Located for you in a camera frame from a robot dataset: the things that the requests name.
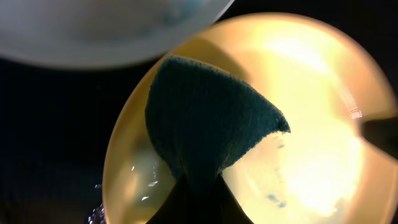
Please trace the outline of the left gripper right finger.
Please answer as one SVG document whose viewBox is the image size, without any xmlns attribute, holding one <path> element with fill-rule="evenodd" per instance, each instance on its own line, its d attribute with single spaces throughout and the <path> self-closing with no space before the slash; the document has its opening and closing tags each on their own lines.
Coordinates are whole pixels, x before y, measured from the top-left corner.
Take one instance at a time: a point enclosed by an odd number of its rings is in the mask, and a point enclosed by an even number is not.
<svg viewBox="0 0 398 224">
<path fill-rule="evenodd" d="M 239 205 L 221 174 L 215 182 L 216 220 L 221 224 L 253 224 Z"/>
</svg>

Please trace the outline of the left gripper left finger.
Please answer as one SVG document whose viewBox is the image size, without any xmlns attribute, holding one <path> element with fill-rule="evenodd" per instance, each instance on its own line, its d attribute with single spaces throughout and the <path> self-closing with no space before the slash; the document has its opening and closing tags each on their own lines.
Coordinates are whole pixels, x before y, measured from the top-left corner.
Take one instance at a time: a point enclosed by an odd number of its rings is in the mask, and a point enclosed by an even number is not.
<svg viewBox="0 0 398 224">
<path fill-rule="evenodd" d="M 189 224 L 192 193 L 185 176 L 178 179 L 164 203 L 147 224 Z"/>
</svg>

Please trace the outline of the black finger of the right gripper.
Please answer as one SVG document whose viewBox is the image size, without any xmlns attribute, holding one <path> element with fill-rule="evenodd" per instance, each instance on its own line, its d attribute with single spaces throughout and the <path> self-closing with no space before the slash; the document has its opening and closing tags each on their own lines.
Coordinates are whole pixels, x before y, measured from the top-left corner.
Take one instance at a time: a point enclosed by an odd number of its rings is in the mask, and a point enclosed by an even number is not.
<svg viewBox="0 0 398 224">
<path fill-rule="evenodd" d="M 367 142 L 397 159 L 397 117 L 372 119 L 361 124 L 361 135 Z"/>
</svg>

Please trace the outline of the yellow plate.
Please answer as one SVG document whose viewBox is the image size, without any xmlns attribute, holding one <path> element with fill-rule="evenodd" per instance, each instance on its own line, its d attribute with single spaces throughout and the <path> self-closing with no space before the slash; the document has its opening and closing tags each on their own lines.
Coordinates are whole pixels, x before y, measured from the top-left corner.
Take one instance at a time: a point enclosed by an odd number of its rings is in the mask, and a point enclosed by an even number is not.
<svg viewBox="0 0 398 224">
<path fill-rule="evenodd" d="M 290 125 L 222 173 L 253 223 L 392 221 L 397 162 L 362 137 L 360 123 L 394 115 L 396 100 L 353 39 L 309 17 L 263 13 L 221 22 L 173 53 L 244 80 Z M 113 129 L 103 171 L 105 223 L 147 223 L 176 183 L 144 119 L 157 69 L 135 87 Z M 218 223 L 215 202 L 215 194 L 193 198 L 190 223 Z"/>
</svg>

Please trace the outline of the green yellow sponge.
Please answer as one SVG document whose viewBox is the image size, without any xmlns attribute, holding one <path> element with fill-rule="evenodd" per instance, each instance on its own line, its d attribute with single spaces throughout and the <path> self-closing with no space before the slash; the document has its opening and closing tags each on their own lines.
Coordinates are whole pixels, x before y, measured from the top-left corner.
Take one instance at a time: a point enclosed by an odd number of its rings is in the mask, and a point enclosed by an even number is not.
<svg viewBox="0 0 398 224">
<path fill-rule="evenodd" d="M 145 119 L 155 151 L 197 195 L 211 190 L 217 177 L 263 138 L 290 131 L 281 110 L 251 85 L 178 56 L 158 68 Z"/>
</svg>

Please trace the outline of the light blue plate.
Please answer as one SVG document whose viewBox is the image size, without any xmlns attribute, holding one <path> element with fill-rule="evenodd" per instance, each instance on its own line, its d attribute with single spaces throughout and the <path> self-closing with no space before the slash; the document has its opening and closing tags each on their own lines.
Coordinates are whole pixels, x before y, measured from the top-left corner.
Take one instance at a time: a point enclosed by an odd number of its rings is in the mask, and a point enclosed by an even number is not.
<svg viewBox="0 0 398 224">
<path fill-rule="evenodd" d="M 233 0 L 1 0 L 1 57 L 97 69 L 154 58 L 211 26 Z"/>
</svg>

